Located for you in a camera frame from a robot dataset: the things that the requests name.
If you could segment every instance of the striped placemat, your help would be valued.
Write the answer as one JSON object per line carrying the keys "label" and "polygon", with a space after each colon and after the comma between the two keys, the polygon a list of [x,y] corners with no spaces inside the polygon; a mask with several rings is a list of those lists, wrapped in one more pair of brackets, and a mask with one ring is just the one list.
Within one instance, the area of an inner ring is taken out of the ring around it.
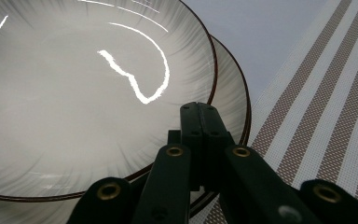
{"label": "striped placemat", "polygon": [[[253,107],[248,146],[287,183],[358,199],[358,1],[329,0]],[[225,222],[218,203],[204,223]]]}

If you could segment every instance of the stacked plate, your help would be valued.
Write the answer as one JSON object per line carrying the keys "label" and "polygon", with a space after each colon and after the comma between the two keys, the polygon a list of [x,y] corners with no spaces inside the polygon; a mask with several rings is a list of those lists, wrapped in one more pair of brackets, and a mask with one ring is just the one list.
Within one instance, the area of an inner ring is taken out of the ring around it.
{"label": "stacked plate", "polygon": [[0,0],[0,223],[65,223],[95,181],[144,175],[189,102],[246,143],[243,73],[183,2]]}

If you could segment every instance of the brass screw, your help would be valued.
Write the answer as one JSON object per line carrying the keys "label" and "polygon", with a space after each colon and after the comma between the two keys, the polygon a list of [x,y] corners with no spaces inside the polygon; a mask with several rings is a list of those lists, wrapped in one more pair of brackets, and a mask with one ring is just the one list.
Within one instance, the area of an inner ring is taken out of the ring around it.
{"label": "brass screw", "polygon": [[338,203],[339,201],[341,201],[341,195],[327,186],[317,185],[313,187],[313,192],[319,198],[330,203]]}
{"label": "brass screw", "polygon": [[97,191],[97,196],[103,201],[111,200],[116,198],[121,191],[121,187],[116,182],[111,182],[100,186]]}
{"label": "brass screw", "polygon": [[232,149],[232,152],[234,153],[234,155],[239,157],[248,157],[251,155],[251,151],[244,147],[235,147],[234,149]]}
{"label": "brass screw", "polygon": [[179,147],[170,147],[167,149],[167,154],[172,157],[182,156],[183,150]]}

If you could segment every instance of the ceramic plate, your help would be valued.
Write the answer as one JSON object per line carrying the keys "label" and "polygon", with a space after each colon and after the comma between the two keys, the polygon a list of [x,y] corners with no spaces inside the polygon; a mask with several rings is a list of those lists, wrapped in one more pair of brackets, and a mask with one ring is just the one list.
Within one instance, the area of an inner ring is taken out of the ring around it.
{"label": "ceramic plate", "polygon": [[[250,102],[241,69],[234,58],[213,40],[219,65],[219,78],[212,105],[218,110],[236,142],[245,144],[250,131]],[[193,193],[192,201],[200,197]],[[0,223],[65,223],[78,199],[49,203],[13,203],[0,201]],[[201,203],[193,208],[202,208]]]}
{"label": "ceramic plate", "polygon": [[177,0],[0,0],[0,197],[55,197],[149,165],[216,63]]}

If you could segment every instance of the white plate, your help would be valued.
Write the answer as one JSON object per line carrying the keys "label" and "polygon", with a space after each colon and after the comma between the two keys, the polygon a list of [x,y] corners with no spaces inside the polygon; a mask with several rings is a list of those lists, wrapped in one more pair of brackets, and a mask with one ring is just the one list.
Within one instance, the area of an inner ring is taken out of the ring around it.
{"label": "white plate", "polygon": [[150,164],[215,57],[177,0],[0,0],[0,197],[55,197]]}
{"label": "white plate", "polygon": [[[250,102],[241,69],[229,52],[213,40],[219,65],[219,78],[212,105],[215,106],[235,142],[245,144],[250,130]],[[200,196],[193,193],[194,202]],[[0,201],[0,223],[65,223],[78,199],[49,203]]]}

